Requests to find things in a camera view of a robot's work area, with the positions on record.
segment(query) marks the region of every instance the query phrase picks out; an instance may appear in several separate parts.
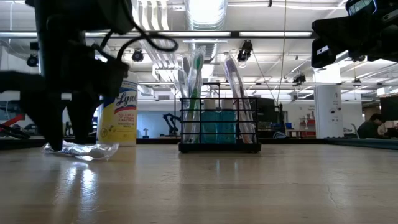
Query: teal container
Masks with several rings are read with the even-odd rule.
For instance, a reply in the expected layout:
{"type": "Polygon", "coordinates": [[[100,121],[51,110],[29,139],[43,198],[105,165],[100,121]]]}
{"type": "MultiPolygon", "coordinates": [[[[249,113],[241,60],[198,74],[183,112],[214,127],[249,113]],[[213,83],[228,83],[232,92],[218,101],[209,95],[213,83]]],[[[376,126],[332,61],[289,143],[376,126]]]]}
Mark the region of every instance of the teal container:
{"type": "MultiPolygon", "coordinates": [[[[205,111],[201,114],[202,121],[219,121],[220,112],[216,111],[205,111]]],[[[201,131],[203,133],[217,133],[218,123],[202,123],[201,131]]],[[[216,134],[202,134],[201,135],[202,143],[217,143],[217,135],[216,134]]]]}
{"type": "MultiPolygon", "coordinates": [[[[235,111],[222,111],[220,113],[221,121],[236,121],[235,111]]],[[[235,133],[236,123],[218,123],[218,133],[235,133]]],[[[217,135],[217,143],[219,144],[235,144],[236,134],[219,134],[217,135]]]]}

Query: ceiling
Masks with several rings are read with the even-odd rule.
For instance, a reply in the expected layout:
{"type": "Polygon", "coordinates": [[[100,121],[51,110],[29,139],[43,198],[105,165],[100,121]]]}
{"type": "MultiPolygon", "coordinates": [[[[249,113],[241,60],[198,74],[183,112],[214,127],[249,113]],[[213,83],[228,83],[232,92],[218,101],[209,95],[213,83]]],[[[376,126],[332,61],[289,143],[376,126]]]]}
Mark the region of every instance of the ceiling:
{"type": "MultiPolygon", "coordinates": [[[[0,30],[35,30],[34,10],[25,4],[20,4],[21,2],[19,1],[16,2],[0,0],[0,30]]],[[[168,23],[170,29],[186,30],[187,23],[184,1],[168,0],[167,4],[169,6],[168,23]]],[[[284,24],[286,24],[286,31],[311,31],[311,24],[316,19],[346,16],[344,9],[315,10],[319,7],[344,6],[344,1],[342,2],[341,0],[289,0],[286,3],[288,6],[286,11],[283,7],[285,4],[284,1],[274,0],[272,7],[267,7],[267,4],[267,1],[230,0],[228,2],[224,30],[283,31],[284,24]],[[290,8],[295,6],[304,7],[304,9],[290,8]]],[[[227,43],[220,44],[218,57],[213,62],[215,70],[209,81],[225,81],[222,66],[223,53],[230,52],[235,55],[241,47],[243,40],[226,39],[227,43]]],[[[13,39],[10,53],[17,52],[19,55],[29,54],[29,41],[13,39]]],[[[127,39],[111,39],[108,42],[108,46],[112,51],[116,52],[126,41],[127,39]]],[[[252,39],[254,54],[248,60],[246,67],[239,68],[239,73],[244,77],[245,82],[262,82],[264,81],[264,77],[268,82],[279,82],[281,77],[283,82],[291,82],[298,70],[294,73],[291,73],[291,71],[300,66],[300,71],[306,75],[307,81],[311,82],[313,80],[313,69],[310,66],[309,60],[312,41],[312,39],[283,40],[283,38],[252,39]]],[[[183,43],[183,39],[178,39],[178,42],[180,48],[176,52],[177,58],[190,55],[189,44],[183,43]]],[[[151,75],[152,62],[149,58],[140,63],[132,62],[131,53],[134,47],[139,46],[131,46],[125,56],[125,59],[132,65],[132,71],[137,72],[139,81],[141,82],[155,81],[151,75]]],[[[357,62],[354,69],[353,63],[345,63],[345,66],[341,67],[340,70],[341,80],[343,82],[352,81],[355,76],[362,75],[363,82],[382,82],[384,80],[394,82],[396,81],[394,77],[398,79],[398,74],[395,70],[373,75],[369,78],[367,78],[367,75],[364,75],[376,72],[392,64],[392,62],[384,60],[366,63],[357,62]]],[[[371,91],[375,87],[370,86],[368,89],[371,91]]]]}

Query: ceiling duct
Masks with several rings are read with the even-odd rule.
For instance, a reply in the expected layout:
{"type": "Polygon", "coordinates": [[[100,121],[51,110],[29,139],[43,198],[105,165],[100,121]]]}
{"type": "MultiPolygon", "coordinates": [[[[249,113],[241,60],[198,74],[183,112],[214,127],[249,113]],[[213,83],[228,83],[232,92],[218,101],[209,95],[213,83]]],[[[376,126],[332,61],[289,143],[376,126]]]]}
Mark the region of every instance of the ceiling duct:
{"type": "MultiPolygon", "coordinates": [[[[189,30],[223,30],[226,20],[228,0],[184,0],[189,30]]],[[[193,50],[205,46],[205,63],[210,63],[217,56],[218,43],[194,43],[193,50]]]]}

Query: robot arm in background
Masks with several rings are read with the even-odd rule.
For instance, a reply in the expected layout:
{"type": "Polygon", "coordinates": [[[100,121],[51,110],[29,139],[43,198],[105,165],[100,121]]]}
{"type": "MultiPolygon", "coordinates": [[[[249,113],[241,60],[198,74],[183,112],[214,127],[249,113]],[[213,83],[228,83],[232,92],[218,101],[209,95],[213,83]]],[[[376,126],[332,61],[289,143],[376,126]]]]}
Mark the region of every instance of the robot arm in background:
{"type": "Polygon", "coordinates": [[[19,104],[37,125],[52,149],[62,149],[62,111],[67,107],[77,143],[85,143],[91,119],[101,104],[100,95],[117,97],[129,65],[122,62],[124,50],[145,39],[153,48],[166,52],[178,49],[175,40],[147,35],[131,16],[130,0],[26,0],[34,7],[41,74],[0,72],[0,93],[20,91],[19,104]],[[112,33],[123,35],[135,28],[141,36],[126,42],[114,58],[103,52],[112,33]],[[111,30],[101,45],[87,46],[85,32],[111,30]],[[156,45],[152,39],[167,39],[173,47],[156,45]],[[95,50],[108,59],[95,59],[95,50]],[[62,93],[72,93],[63,102],[62,93]]]}
{"type": "Polygon", "coordinates": [[[347,17],[312,23],[319,36],[312,43],[312,67],[333,64],[336,55],[348,50],[355,61],[368,57],[398,62],[398,1],[348,0],[347,17]]]}
{"type": "Polygon", "coordinates": [[[176,136],[178,133],[178,128],[175,125],[175,121],[181,121],[181,118],[169,113],[169,114],[164,114],[163,119],[166,121],[167,125],[169,126],[169,134],[176,136]]]}

